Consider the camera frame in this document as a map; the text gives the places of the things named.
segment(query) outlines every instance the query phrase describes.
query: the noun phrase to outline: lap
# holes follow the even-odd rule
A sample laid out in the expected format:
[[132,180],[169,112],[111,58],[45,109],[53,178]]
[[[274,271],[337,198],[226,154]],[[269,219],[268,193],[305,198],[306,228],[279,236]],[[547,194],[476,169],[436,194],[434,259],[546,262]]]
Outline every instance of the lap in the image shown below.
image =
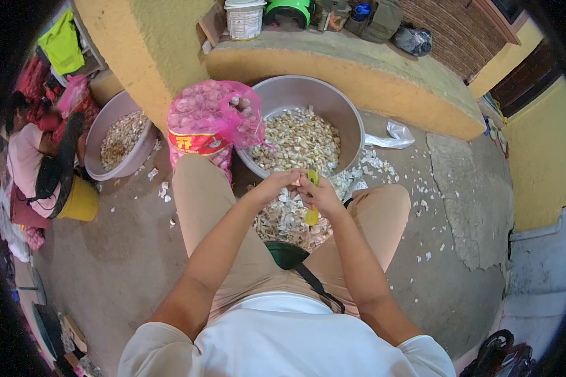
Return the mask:
[[[180,229],[190,257],[236,200],[224,171],[204,156],[183,155],[176,163],[172,185]],[[233,267],[214,297],[212,312],[242,298],[281,271],[258,234],[250,228]]]
[[[408,192],[401,185],[384,185],[355,191],[353,198],[347,210],[386,271],[407,223],[411,208]],[[327,292],[344,303],[348,314],[358,317],[358,310],[346,288],[333,237],[317,247],[304,265],[323,283]]]

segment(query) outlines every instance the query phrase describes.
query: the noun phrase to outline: white t-shirt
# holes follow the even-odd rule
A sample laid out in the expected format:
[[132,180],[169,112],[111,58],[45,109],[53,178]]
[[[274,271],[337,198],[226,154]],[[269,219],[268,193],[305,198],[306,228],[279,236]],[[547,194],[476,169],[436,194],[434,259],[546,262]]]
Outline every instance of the white t-shirt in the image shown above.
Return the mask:
[[126,345],[118,376],[455,376],[430,336],[393,347],[363,321],[282,291],[255,294],[210,322],[195,343],[145,323]]

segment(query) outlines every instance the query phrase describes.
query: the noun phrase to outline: yellow knife handle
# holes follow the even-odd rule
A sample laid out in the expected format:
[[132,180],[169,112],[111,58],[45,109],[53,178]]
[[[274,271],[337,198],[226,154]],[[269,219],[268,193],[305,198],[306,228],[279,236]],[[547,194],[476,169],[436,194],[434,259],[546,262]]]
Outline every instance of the yellow knife handle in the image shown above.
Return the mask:
[[[309,169],[307,176],[309,181],[312,182],[313,185],[315,186],[319,185],[319,175],[315,170]],[[317,223],[319,222],[319,210],[317,209],[316,206],[313,205],[313,208],[309,209],[308,212],[306,212],[306,217],[304,217],[304,222],[306,222],[310,226],[317,225]]]

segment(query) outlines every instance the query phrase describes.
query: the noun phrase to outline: garlic skin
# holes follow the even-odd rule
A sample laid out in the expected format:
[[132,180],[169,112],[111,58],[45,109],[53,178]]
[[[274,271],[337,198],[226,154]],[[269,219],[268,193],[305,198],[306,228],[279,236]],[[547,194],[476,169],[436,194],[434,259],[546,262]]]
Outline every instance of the garlic skin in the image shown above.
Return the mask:
[[323,177],[331,177],[338,164],[339,131],[310,110],[283,110],[264,121],[266,144],[251,148],[254,162],[273,172],[291,168],[316,167]]
[[101,163],[106,171],[115,169],[132,151],[147,119],[145,112],[138,110],[124,115],[109,127],[101,144]]

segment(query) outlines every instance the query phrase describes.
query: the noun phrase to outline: white bucket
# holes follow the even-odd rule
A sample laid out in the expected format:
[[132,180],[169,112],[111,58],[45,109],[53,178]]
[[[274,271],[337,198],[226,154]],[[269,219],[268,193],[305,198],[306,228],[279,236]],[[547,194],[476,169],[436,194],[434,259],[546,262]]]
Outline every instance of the white bucket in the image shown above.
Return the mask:
[[226,21],[229,34],[235,41],[256,38],[262,31],[262,12],[265,1],[226,0]]

